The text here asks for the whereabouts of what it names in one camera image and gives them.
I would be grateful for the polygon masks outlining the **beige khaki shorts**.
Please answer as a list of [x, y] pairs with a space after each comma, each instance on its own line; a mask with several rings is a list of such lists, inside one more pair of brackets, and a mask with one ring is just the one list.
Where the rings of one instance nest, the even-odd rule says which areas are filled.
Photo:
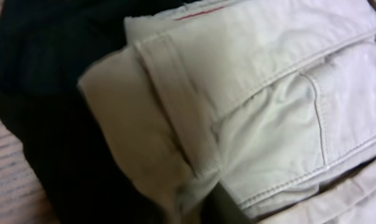
[[376, 1], [199, 1], [125, 19], [78, 85], [166, 223], [376, 223]]

